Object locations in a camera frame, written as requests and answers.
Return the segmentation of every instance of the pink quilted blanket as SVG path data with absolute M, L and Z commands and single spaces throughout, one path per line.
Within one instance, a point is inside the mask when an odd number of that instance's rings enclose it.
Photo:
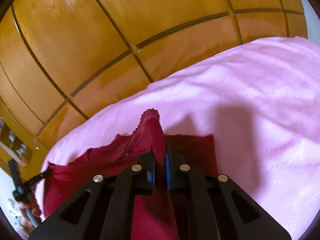
M 150 84 L 60 140 L 48 161 L 67 165 L 89 148 L 130 135 L 148 108 L 165 134 L 212 134 L 218 170 L 288 232 L 305 232 L 320 208 L 320 47 L 263 38 Z M 43 209 L 44 183 L 36 189 Z

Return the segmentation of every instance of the red cloth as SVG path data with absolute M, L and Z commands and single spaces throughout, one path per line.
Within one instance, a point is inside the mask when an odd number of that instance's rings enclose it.
M 185 220 L 183 198 L 172 199 L 166 193 L 164 155 L 165 138 L 171 149 L 184 155 L 186 163 L 215 176 L 217 166 L 212 136 L 164 136 L 158 111 L 145 111 L 131 136 L 117 135 L 108 146 L 89 149 L 68 166 L 50 163 L 52 174 L 45 180 L 44 214 L 48 217 L 83 184 L 97 174 L 110 177 L 133 165 L 137 157 L 152 146 L 156 157 L 156 186 L 152 196 L 136 196 L 132 221 L 132 240 L 179 239 L 177 223 Z

